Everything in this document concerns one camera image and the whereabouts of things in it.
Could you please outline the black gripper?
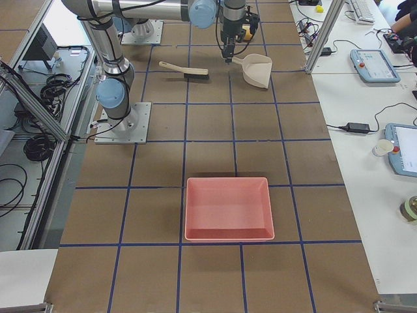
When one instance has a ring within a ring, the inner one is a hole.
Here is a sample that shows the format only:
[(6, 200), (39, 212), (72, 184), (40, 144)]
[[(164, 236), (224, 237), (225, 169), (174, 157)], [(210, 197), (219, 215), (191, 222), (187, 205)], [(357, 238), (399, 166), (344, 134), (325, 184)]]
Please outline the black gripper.
[(234, 52), (236, 43), (252, 41), (259, 25), (258, 19), (241, 19), (231, 21), (224, 19), (220, 31), (222, 52)]

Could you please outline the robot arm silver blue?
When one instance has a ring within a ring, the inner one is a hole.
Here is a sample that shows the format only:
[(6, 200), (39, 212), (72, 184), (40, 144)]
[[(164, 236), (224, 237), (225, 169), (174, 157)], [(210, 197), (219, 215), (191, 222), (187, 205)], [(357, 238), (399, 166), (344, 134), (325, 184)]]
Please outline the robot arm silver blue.
[(117, 132), (136, 127), (137, 115), (130, 104), (134, 69), (121, 50), (113, 12), (100, 12), (92, 1), (64, 1), (64, 6), (87, 23), (89, 39), (102, 58), (105, 79), (96, 89), (96, 98)]
[(259, 16), (245, 1), (63, 1), (63, 4), (87, 23), (88, 37), (96, 45), (96, 52), (110, 63), (123, 58), (114, 17), (134, 21), (178, 20), (200, 29), (221, 23), (216, 40), (228, 63), (238, 54), (235, 44), (242, 42), (248, 33), (254, 36), (259, 24)]

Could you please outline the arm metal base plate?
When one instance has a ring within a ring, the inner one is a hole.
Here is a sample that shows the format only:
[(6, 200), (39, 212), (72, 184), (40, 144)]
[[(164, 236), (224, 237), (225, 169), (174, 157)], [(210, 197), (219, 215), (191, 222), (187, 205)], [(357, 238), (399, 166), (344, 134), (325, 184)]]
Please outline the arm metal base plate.
[(105, 123), (100, 123), (97, 131), (100, 133), (94, 137), (97, 144), (130, 144), (146, 143), (151, 116), (150, 102), (136, 102), (131, 105), (130, 114), (121, 124), (111, 130), (117, 121), (108, 119), (105, 110), (102, 110), (101, 118), (107, 119)]
[(133, 27), (128, 24), (122, 37), (122, 45), (159, 45), (162, 39), (162, 20), (147, 20)]

